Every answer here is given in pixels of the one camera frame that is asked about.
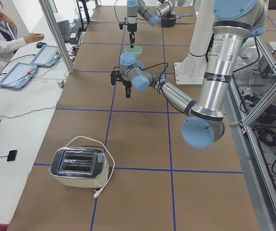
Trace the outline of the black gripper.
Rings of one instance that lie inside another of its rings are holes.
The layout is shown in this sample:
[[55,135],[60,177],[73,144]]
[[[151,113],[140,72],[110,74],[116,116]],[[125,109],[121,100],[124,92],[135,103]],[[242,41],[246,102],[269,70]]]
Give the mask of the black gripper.
[[137,31],[137,23],[127,24],[127,30],[129,33],[130,48],[134,48],[135,44],[135,32]]
[[125,86],[125,97],[131,97],[131,82],[125,79],[122,79],[122,84]]

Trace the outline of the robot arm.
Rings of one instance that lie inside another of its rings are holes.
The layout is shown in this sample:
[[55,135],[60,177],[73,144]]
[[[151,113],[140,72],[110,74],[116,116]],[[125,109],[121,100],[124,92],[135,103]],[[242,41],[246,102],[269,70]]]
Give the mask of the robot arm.
[[137,32],[138,15],[146,20],[151,26],[155,26],[161,17],[171,12],[175,7],[174,0],[159,0],[161,5],[150,9],[143,0],[128,0],[125,25],[129,32],[130,48],[134,48],[135,32]]
[[197,101],[165,80],[161,74],[141,69],[134,53],[129,51],[120,56],[121,80],[137,91],[154,88],[187,116],[181,129],[185,142],[195,148],[209,147],[225,131],[221,109],[239,49],[244,39],[265,32],[267,10],[266,0],[213,1],[210,33],[214,40]]

